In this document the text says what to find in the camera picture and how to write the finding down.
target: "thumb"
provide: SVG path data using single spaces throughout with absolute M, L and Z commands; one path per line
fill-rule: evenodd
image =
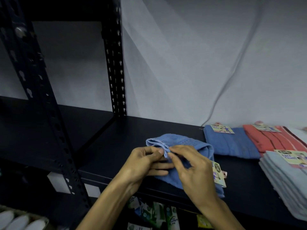
M 172 159 L 174 166 L 176 168 L 176 170 L 178 171 L 178 174 L 180 175 L 181 173 L 183 173 L 186 168 L 183 166 L 181 160 L 179 159 L 178 156 L 176 156 L 175 154 L 169 152 L 167 153 L 167 155 Z
M 152 154 L 150 155 L 147 155 L 146 157 L 149 158 L 150 162 L 153 163 L 153 162 L 156 162 L 158 161 L 164 154 L 164 150 L 163 149 L 158 149 L 156 151 L 154 151 Z

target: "perforated metal post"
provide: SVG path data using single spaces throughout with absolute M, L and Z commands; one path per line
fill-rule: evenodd
M 57 157 L 55 163 L 71 193 L 79 197 L 87 211 L 90 200 L 73 161 L 73 149 L 45 70 L 44 57 L 32 23 L 25 19 L 18 0 L 0 0 L 0 15 L 0 37 L 22 87 L 29 101 L 43 110 L 59 145 L 59 150 L 54 152 Z
M 118 116 L 126 115 L 124 60 L 120 0 L 105 0 L 102 21 L 102 38 L 112 101 L 112 110 Z

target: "white cord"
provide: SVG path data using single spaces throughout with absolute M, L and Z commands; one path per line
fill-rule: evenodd
M 254 19 L 254 22 L 253 22 L 253 25 L 251 26 L 251 29 L 250 31 L 248 32 L 248 35 L 243 43 L 243 46 L 236 58 L 236 61 L 234 63 L 234 65 L 232 66 L 230 72 L 229 72 L 229 75 L 228 75 L 228 79 L 226 80 L 225 84 L 223 85 L 223 87 L 221 88 L 221 90 L 219 91 L 216 99 L 214 100 L 214 103 L 213 103 L 213 106 L 210 110 L 210 113 L 209 113 L 209 117 L 207 118 L 207 120 L 201 125 L 202 127 L 210 120 L 210 118 L 212 117 L 212 114 L 213 114 L 213 111 L 214 111 L 214 108 L 216 106 L 216 103 L 217 101 L 219 100 L 219 98 L 221 97 L 221 95 L 225 92 L 226 88 L 227 88 L 227 85 L 230 83 L 230 81 L 232 80 L 232 78 L 234 77 L 234 75 L 237 74 L 237 71 L 238 71 L 238 68 L 240 67 L 241 65 L 241 62 L 243 60 L 243 57 L 246 53 L 246 50 L 249 46 L 249 44 L 251 43 L 251 40 L 252 38 L 254 37 L 255 35 L 255 32 L 257 31 L 258 29 L 258 26 L 259 26 L 259 23 L 262 19 L 262 16 L 263 16 L 263 7 L 265 5 L 265 1 L 266 0 L 258 0 L 258 5 L 257 5 L 257 12 L 256 12 L 256 16 L 255 16 L 255 19 Z

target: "gray wall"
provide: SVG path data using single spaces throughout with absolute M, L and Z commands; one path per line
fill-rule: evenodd
M 257 0 L 122 0 L 128 115 L 202 124 Z M 268 0 L 242 66 L 209 123 L 307 125 L 307 0 Z M 98 22 L 34 22 L 59 104 L 111 111 Z M 26 98 L 0 45 L 0 95 Z

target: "red towel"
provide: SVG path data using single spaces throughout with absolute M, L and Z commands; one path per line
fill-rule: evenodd
M 259 152 L 265 153 L 275 149 L 307 152 L 307 147 L 293 137 L 284 127 L 275 127 L 281 132 L 259 131 L 253 125 L 243 125 L 245 133 L 256 145 Z

